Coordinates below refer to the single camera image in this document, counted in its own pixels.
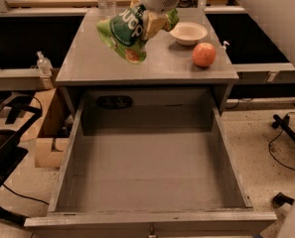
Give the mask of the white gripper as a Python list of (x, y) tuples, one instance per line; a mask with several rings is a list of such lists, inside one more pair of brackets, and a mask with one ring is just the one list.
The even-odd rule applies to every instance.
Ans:
[(141, 2), (145, 8), (149, 10), (143, 14), (143, 40), (149, 40), (156, 36), (167, 22), (167, 16), (162, 12), (167, 12), (176, 8), (179, 1), (180, 0), (131, 0), (131, 7)]

